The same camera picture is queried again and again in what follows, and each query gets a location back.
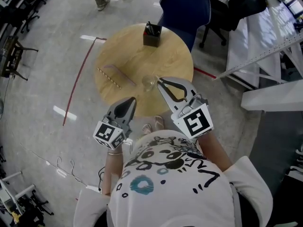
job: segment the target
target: black and white marker cube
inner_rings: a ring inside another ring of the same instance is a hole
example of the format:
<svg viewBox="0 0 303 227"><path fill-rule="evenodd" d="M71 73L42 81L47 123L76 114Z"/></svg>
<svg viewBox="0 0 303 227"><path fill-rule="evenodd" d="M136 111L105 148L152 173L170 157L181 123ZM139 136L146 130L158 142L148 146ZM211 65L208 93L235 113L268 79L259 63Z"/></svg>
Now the black and white marker cube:
<svg viewBox="0 0 303 227"><path fill-rule="evenodd" d="M174 123L190 139L203 135L214 128L206 104L193 109L175 120Z"/></svg>
<svg viewBox="0 0 303 227"><path fill-rule="evenodd" d="M123 130L99 121L93 137L102 146L115 150L126 139Z"/></svg>

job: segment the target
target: foot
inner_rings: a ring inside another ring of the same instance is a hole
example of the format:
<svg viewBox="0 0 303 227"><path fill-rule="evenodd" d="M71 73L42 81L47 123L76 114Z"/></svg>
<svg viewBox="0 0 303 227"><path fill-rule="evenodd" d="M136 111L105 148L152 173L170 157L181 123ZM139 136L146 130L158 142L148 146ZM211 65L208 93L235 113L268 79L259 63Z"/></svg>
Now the foot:
<svg viewBox="0 0 303 227"><path fill-rule="evenodd" d="M98 10L102 11L105 9L106 5L110 2L110 0L104 0L104 2L101 5L98 5Z"/></svg>
<svg viewBox="0 0 303 227"><path fill-rule="evenodd" d="M164 119L159 115L155 116L155 128L157 131L162 131L163 129L165 129Z"/></svg>
<svg viewBox="0 0 303 227"><path fill-rule="evenodd" d="M147 123L143 126L142 131L144 134L150 134L152 132L152 126Z"/></svg>

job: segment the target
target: floor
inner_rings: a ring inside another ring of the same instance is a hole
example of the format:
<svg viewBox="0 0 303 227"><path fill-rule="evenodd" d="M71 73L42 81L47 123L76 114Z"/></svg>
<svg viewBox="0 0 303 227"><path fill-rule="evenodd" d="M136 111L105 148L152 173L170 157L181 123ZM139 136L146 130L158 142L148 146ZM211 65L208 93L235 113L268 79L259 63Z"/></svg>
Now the floor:
<svg viewBox="0 0 303 227"><path fill-rule="evenodd" d="M72 176L62 177L51 164L57 157L59 166L73 173L85 184L98 185L98 171L104 166L107 150L92 137L98 120L107 112L108 105L100 98L93 79L95 58L102 47L96 42L75 89L69 112L76 120L67 119L54 107L66 109L68 99L81 63L92 43L83 35L110 37L119 29L136 23L157 23L162 10L159 0L112 0L101 12L94 0L48 0L39 10L40 19L33 22L30 32L21 36L26 47L39 52L26 52L19 72L28 77L10 80L0 121L0 141L4 146L8 174L22 171L11 181L16 191L34 183L38 193L50 202L54 216L45 215L46 226L71 227L77 198L84 186ZM197 44L203 29L197 34L192 51L197 67L212 74L225 70L227 48L212 32L200 51ZM8 80L1 80L4 97ZM229 80L212 81L195 72L193 84L209 100L215 134L228 155L236 160L249 155L257 134L260 113L240 108L244 88ZM169 112L164 115L169 128ZM131 123L135 140L144 123L151 118L134 118ZM124 146L126 158L129 146Z"/></svg>

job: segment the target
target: round wooden table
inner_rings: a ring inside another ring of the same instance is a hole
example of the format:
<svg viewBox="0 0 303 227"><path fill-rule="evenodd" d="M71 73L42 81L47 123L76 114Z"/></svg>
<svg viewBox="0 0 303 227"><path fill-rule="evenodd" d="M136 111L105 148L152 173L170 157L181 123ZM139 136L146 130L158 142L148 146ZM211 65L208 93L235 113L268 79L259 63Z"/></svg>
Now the round wooden table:
<svg viewBox="0 0 303 227"><path fill-rule="evenodd" d="M95 82L101 97L108 103L134 96L137 99L136 116L154 116L169 110L157 89L144 92L142 78L145 75L178 77L192 81L193 60L186 44L174 32L162 28L159 47L143 45L145 24L123 28L103 45L95 65ZM123 72L136 86L121 75ZM121 89L108 80L99 70L106 73ZM177 98L184 96L181 90L171 90Z"/></svg>

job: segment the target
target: shirt sleeve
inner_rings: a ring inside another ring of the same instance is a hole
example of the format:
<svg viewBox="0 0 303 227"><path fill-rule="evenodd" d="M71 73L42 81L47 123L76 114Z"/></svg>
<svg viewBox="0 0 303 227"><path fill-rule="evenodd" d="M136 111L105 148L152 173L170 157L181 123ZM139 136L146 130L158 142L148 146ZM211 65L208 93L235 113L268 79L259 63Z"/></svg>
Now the shirt sleeve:
<svg viewBox="0 0 303 227"><path fill-rule="evenodd" d="M241 157L224 174L253 206L258 215L260 227L265 227L273 209L273 197L249 158Z"/></svg>
<svg viewBox="0 0 303 227"><path fill-rule="evenodd" d="M94 227L105 212L110 197L91 189L82 189L74 215L74 227Z"/></svg>

